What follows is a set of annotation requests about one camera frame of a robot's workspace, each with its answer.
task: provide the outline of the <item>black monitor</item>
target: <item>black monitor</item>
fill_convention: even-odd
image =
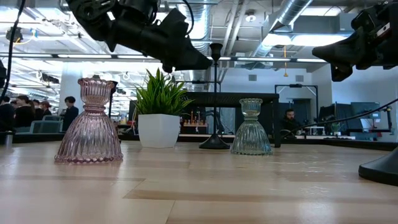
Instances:
[[[359,115],[380,107],[378,102],[352,102],[351,109],[353,110],[353,115]],[[360,119],[381,119],[380,111],[371,113],[369,115],[360,117]]]
[[[329,121],[331,119],[336,119],[335,105],[322,106],[319,110],[319,121]]]

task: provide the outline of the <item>black cable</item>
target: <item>black cable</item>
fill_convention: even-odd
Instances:
[[[338,9],[340,9],[341,12],[344,12],[344,11],[341,9],[341,7],[339,7],[339,6],[332,6],[331,8],[329,8],[329,9],[324,13],[323,16],[325,16],[326,14],[328,14],[328,12],[329,12],[331,9],[333,9],[334,7],[337,7]]]
[[[188,32],[187,32],[187,35],[189,35],[192,32],[192,30],[193,30],[193,25],[195,23],[195,19],[193,18],[193,11],[192,11],[191,5],[189,5],[187,0],[182,0],[182,1],[187,5],[187,7],[189,9],[189,13],[191,14],[191,21],[192,21],[191,29],[189,29]]]
[[[385,108],[385,107],[387,107],[387,106],[390,106],[391,104],[395,103],[396,101],[398,101],[398,98],[395,99],[395,100],[393,100],[393,101],[391,101],[390,103],[388,103],[388,104],[386,104],[386,105],[383,105],[383,106],[377,108],[377,109],[374,109],[374,110],[372,110],[372,111],[368,111],[368,112],[363,113],[363,114],[355,115],[355,116],[352,116],[352,117],[349,117],[349,118],[337,119],[337,120],[334,120],[334,121],[325,121],[325,122],[321,122],[321,123],[315,123],[315,124],[304,125],[304,126],[301,126],[301,127],[299,127],[299,128],[295,128],[295,129],[289,131],[289,133],[285,134],[285,135],[282,137],[282,139],[285,138],[286,136],[288,136],[290,133],[295,132],[295,131],[300,130],[300,129],[303,129],[303,128],[306,128],[306,127],[311,127],[311,126],[314,126],[314,125],[317,125],[317,126],[318,126],[318,125],[321,125],[321,124],[331,124],[331,123],[349,121],[349,120],[351,120],[351,119],[360,118],[360,117],[369,115],[369,114],[371,114],[371,113],[377,112],[377,111],[379,111],[379,110],[381,110],[381,109],[383,109],[383,108]]]
[[[18,23],[19,23],[19,17],[21,16],[21,14],[22,14],[22,12],[24,10],[25,2],[26,2],[26,0],[22,0],[21,6],[19,6],[17,19],[15,20],[14,26],[12,27],[12,30],[11,30],[10,46],[8,48],[7,78],[6,78],[6,84],[5,84],[4,88],[2,89],[0,102],[2,102],[2,100],[6,96],[6,92],[7,92],[7,89],[8,89],[8,83],[10,82],[11,64],[12,64],[12,50],[14,48],[14,37],[15,37],[15,32],[17,30],[17,26],[18,26]]]

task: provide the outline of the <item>person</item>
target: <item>person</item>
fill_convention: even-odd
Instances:
[[[5,96],[0,105],[0,131],[12,131],[14,127],[14,107]]]
[[[32,102],[35,107],[35,121],[41,121],[43,119],[44,110],[42,108],[40,108],[40,101],[32,100]]]
[[[287,109],[285,112],[285,116],[280,122],[282,126],[282,130],[289,130],[293,131],[294,129],[300,127],[300,123],[294,119],[294,110],[293,109]]]
[[[62,131],[67,131],[73,120],[79,115],[79,109],[75,107],[76,99],[73,96],[65,98],[67,111],[63,115]]]
[[[14,108],[14,110],[16,110],[19,107],[16,100],[11,101],[10,104]]]
[[[48,101],[41,102],[40,107],[43,109],[43,116],[52,115],[50,111],[51,105]]]
[[[18,96],[17,105],[15,110],[15,127],[30,127],[35,119],[35,108],[33,102],[27,96]]]

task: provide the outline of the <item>white pot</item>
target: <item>white pot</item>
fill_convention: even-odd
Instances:
[[[139,115],[138,132],[143,147],[174,147],[180,133],[180,117],[166,114]]]

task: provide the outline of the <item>pink glass candle holder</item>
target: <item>pink glass candle holder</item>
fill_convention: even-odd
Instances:
[[[111,81],[96,78],[81,78],[80,97],[84,112],[79,114],[62,140],[55,162],[108,162],[121,160],[118,133],[105,114],[104,105],[109,102]]]

